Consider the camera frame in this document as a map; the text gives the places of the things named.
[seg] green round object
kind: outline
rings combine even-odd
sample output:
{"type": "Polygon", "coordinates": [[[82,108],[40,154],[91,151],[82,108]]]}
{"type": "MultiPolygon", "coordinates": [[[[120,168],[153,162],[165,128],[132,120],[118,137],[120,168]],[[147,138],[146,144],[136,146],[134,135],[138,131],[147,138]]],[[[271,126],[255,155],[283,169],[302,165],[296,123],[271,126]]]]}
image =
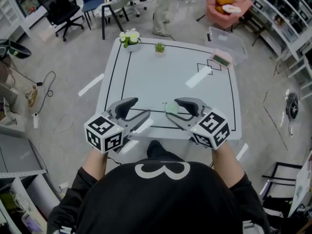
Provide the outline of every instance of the green round object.
{"type": "Polygon", "coordinates": [[[165,111],[166,113],[172,113],[177,115],[177,113],[179,112],[179,105],[175,101],[166,103],[165,111]]]}

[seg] orange pillow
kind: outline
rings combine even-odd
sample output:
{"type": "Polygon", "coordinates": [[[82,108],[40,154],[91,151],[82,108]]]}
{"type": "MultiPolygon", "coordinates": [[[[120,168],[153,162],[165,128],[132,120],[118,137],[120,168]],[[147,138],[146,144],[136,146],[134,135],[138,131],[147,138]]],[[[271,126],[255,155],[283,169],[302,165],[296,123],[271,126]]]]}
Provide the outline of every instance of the orange pillow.
{"type": "Polygon", "coordinates": [[[215,0],[219,5],[225,5],[225,4],[232,4],[234,3],[233,0],[215,0]]]}
{"type": "Polygon", "coordinates": [[[222,6],[216,6],[215,10],[223,15],[227,14],[223,9],[222,6]]]}

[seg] white shoe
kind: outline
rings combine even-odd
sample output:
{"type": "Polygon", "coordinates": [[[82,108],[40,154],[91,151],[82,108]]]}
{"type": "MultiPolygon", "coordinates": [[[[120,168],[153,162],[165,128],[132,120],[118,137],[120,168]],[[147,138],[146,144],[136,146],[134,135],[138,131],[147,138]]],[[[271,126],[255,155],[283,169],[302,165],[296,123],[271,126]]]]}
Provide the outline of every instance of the white shoe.
{"type": "Polygon", "coordinates": [[[153,34],[154,35],[158,35],[158,36],[162,36],[162,37],[169,37],[169,36],[171,36],[171,33],[166,31],[166,30],[156,31],[155,29],[153,29],[153,34]]]}

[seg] black office chair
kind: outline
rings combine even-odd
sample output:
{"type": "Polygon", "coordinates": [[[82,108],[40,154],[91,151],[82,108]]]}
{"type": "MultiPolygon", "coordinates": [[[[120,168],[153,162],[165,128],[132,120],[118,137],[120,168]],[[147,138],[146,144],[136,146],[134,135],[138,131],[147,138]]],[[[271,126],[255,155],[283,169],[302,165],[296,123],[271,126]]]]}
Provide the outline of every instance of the black office chair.
{"type": "Polygon", "coordinates": [[[63,34],[63,41],[66,41],[65,36],[67,30],[72,25],[80,26],[81,29],[84,29],[82,24],[74,23],[80,18],[84,20],[83,16],[70,20],[70,18],[80,9],[80,7],[76,3],[76,0],[74,0],[73,3],[71,3],[69,0],[38,0],[38,2],[47,10],[46,17],[51,24],[60,25],[66,22],[66,24],[55,33],[55,35],[58,37],[58,32],[62,29],[65,29],[63,34]]]}

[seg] white cube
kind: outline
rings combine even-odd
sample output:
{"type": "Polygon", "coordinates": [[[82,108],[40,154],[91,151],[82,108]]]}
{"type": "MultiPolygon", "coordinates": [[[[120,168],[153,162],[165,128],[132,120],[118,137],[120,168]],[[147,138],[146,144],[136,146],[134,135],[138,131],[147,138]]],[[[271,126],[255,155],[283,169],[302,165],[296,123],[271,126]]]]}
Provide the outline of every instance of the white cube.
{"type": "Polygon", "coordinates": [[[84,130],[86,140],[101,153],[122,146],[123,128],[100,114],[92,116],[84,130]]]}
{"type": "Polygon", "coordinates": [[[230,135],[227,118],[216,108],[190,129],[195,142],[217,149],[230,135]]]}

